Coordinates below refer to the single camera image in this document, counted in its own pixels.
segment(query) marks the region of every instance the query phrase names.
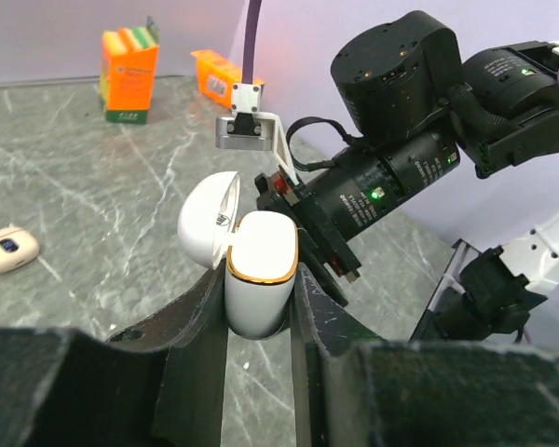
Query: open case lid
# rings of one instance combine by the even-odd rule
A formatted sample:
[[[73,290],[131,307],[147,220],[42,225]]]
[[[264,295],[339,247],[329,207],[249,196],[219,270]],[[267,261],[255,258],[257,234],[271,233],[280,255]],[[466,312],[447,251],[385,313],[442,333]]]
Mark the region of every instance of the open case lid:
[[[217,268],[224,259],[239,207],[237,172],[218,172],[201,180],[178,216],[178,237],[190,259]]]

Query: white earbuds case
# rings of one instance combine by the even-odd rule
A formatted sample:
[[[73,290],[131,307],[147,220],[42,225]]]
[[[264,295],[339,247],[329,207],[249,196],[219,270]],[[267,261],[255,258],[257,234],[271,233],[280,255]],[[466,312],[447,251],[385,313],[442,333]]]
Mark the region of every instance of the white earbuds case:
[[[232,331],[253,340],[281,329],[298,266],[298,230],[289,217],[253,211],[236,222],[240,177],[218,172],[183,204],[178,237],[197,264],[225,263],[225,312]]]
[[[17,226],[0,230],[0,274],[28,264],[39,254],[39,243]]]

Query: beige earbuds case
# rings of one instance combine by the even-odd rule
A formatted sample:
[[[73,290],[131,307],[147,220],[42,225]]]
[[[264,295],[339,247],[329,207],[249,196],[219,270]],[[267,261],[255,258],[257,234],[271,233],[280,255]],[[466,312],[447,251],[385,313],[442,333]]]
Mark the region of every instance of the beige earbuds case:
[[[17,226],[0,230],[0,274],[31,262],[38,254],[39,243],[28,231]]]

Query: yellow sponge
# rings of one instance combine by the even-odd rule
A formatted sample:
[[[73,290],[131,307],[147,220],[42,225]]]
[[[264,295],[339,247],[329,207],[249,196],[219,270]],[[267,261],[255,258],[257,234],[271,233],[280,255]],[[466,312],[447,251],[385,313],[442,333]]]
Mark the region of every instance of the yellow sponge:
[[[112,56],[118,56],[127,52],[124,42],[122,42],[118,33],[114,31],[106,31],[103,33],[103,44]]]

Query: black cable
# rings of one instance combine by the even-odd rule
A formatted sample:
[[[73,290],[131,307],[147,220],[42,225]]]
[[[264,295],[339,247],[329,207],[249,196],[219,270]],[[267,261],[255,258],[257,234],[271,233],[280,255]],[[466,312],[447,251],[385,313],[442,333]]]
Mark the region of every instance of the black cable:
[[[242,84],[252,84],[254,80],[254,43],[257,36],[259,11],[262,0],[251,0],[244,27],[244,53],[242,56]]]
[[[330,126],[332,126],[337,131],[337,133],[339,133],[340,137],[342,137],[342,140],[344,140],[346,144],[350,146],[361,145],[361,138],[356,138],[353,137],[352,135],[349,135],[344,129],[344,127],[333,119],[319,118],[317,116],[306,116],[304,118],[300,118],[294,121],[286,131],[286,142],[288,143],[288,151],[290,152],[290,157],[292,158],[294,167],[297,168],[298,170],[304,172],[312,172],[314,170],[329,169],[335,166],[335,163],[332,160],[315,161],[312,163],[301,163],[294,157],[292,148],[290,147],[290,140],[298,130],[300,130],[305,126],[310,126],[311,124],[319,124],[319,123],[329,124]]]
[[[521,343],[523,338],[524,338],[524,328],[518,329],[517,335],[515,336],[515,340],[513,340],[513,342],[515,344]]]
[[[488,112],[466,85],[448,89],[447,99],[464,124],[487,137],[499,140],[517,130],[508,119]]]

